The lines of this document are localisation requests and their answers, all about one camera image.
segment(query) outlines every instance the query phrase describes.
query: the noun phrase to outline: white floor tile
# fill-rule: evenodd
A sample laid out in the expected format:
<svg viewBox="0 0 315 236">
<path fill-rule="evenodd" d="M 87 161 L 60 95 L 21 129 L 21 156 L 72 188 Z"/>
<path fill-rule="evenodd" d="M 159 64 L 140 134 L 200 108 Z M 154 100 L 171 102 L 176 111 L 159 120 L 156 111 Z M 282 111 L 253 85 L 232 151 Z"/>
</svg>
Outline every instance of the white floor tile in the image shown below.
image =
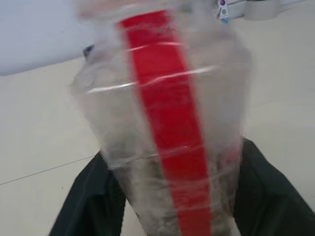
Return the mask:
<svg viewBox="0 0 315 236">
<path fill-rule="evenodd" d="M 245 135 L 315 210 L 315 2 L 269 21 L 232 21 L 253 54 Z"/>
<path fill-rule="evenodd" d="M 126 202 L 121 236 L 145 236 L 142 226 L 128 201 Z"/>
<path fill-rule="evenodd" d="M 252 108 L 245 136 L 315 210 L 315 94 Z"/>
<path fill-rule="evenodd" d="M 97 153 L 68 92 L 82 62 L 0 78 L 0 184 Z"/>
<path fill-rule="evenodd" d="M 91 158 L 0 185 L 0 235 L 46 236 Z"/>
</svg>

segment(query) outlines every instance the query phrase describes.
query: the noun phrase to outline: tile grout line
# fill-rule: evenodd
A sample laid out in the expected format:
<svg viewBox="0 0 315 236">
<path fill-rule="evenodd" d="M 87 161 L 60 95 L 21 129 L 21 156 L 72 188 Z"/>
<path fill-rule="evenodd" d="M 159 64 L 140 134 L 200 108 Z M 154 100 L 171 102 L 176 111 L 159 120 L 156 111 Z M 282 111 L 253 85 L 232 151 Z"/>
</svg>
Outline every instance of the tile grout line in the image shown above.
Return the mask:
<svg viewBox="0 0 315 236">
<path fill-rule="evenodd" d="M 34 175 L 37 175 L 37 174 L 40 174 L 40 173 L 43 173 L 43 172 L 46 172 L 46 171 L 51 171 L 51 170 L 53 170 L 53 169 L 57 169 L 57 168 L 59 168 L 59 167 L 66 166 L 66 165 L 69 165 L 69 164 L 72 164 L 72 163 L 75 163 L 75 162 L 78 162 L 78 161 L 87 160 L 87 159 L 92 158 L 92 157 L 94 157 L 94 156 L 89 156 L 89 157 L 85 157 L 85 158 L 82 158 L 82 159 L 79 159 L 79 160 L 76 160 L 76 161 L 71 161 L 71 162 L 65 163 L 65 164 L 63 164 L 63 165 L 56 166 L 56 167 L 53 167 L 53 168 L 50 168 L 50 169 L 47 169 L 47 170 L 44 170 L 44 171 L 40 171 L 40 172 L 31 174 L 31 175 L 28 175 L 28 176 L 24 176 L 24 177 L 20 177 L 20 178 L 17 178 L 17 179 L 13 179 L 13 180 L 10 180 L 10 181 L 4 182 L 4 183 L 0 183 L 0 186 L 1 186 L 1 185 L 4 185 L 4 184 L 6 184 L 6 183 L 11 183 L 11 182 L 14 182 L 14 181 L 23 179 L 23 178 L 27 178 L 27 177 L 30 177 L 30 176 L 34 176 Z"/>
</svg>

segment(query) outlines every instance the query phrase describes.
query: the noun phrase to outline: red stripe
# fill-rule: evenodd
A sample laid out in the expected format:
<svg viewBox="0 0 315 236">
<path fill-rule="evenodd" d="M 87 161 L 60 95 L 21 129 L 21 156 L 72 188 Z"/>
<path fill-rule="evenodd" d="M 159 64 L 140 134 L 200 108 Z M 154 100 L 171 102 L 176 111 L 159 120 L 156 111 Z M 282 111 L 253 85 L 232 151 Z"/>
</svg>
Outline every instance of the red stripe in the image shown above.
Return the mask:
<svg viewBox="0 0 315 236">
<path fill-rule="evenodd" d="M 210 236 L 210 182 L 191 76 L 166 11 L 120 22 L 183 236 Z"/>
</svg>

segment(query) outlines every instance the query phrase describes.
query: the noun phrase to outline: white wall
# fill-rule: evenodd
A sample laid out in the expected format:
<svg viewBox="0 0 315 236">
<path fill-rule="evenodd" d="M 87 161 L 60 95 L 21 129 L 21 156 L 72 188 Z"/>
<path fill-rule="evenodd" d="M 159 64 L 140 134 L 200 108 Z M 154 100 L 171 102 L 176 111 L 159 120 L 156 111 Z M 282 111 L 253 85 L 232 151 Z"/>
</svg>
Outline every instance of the white wall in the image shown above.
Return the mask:
<svg viewBox="0 0 315 236">
<path fill-rule="evenodd" d="M 281 1 L 293 3 L 300 0 Z M 0 1 L 0 75 L 73 59 L 93 44 L 90 28 L 78 23 L 68 2 Z M 238 17 L 243 10 L 244 2 L 233 4 L 230 15 Z"/>
</svg>

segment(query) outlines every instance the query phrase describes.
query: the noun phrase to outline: clear plastic bottle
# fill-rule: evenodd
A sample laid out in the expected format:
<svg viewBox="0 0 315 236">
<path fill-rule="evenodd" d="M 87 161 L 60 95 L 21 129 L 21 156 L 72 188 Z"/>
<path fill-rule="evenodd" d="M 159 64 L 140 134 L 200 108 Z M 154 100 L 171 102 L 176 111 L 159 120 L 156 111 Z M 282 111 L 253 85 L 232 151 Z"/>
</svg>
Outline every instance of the clear plastic bottle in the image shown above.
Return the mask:
<svg viewBox="0 0 315 236">
<path fill-rule="evenodd" d="M 230 235 L 251 60 L 237 38 L 221 28 L 217 1 L 81 0 L 77 6 L 79 16 L 94 23 L 96 40 L 95 49 L 72 83 L 71 91 L 145 232 L 150 236 Z M 158 29 L 144 18 L 135 28 L 121 26 L 123 20 L 161 11 L 167 13 L 169 21 Z M 154 93 L 150 96 L 158 100 L 164 91 L 173 92 L 163 83 L 175 81 L 178 74 L 166 71 L 139 85 L 134 52 L 151 45 L 132 48 L 128 31 L 142 28 L 157 30 L 162 37 L 171 32 L 175 38 L 163 44 L 180 51 L 186 68 L 180 76 L 189 76 L 183 81 L 189 83 L 194 99 L 202 143 L 195 142 L 192 136 L 175 148 L 159 147 L 154 129 L 165 129 L 165 123 L 158 115 L 148 116 L 148 106 L 141 95 L 144 89 L 150 89 Z M 154 51 L 146 56 L 150 60 L 165 55 Z M 140 62 L 148 64 L 144 57 Z M 153 102 L 150 109 L 177 109 L 186 103 L 174 93 L 163 103 Z M 192 123 L 185 124 L 178 131 L 184 135 Z M 207 176 L 192 180 L 187 168 L 187 178 L 171 178 L 166 170 L 166 163 L 171 163 L 168 160 L 195 149 L 205 152 Z M 196 203 L 205 196 L 211 200 Z"/>
</svg>

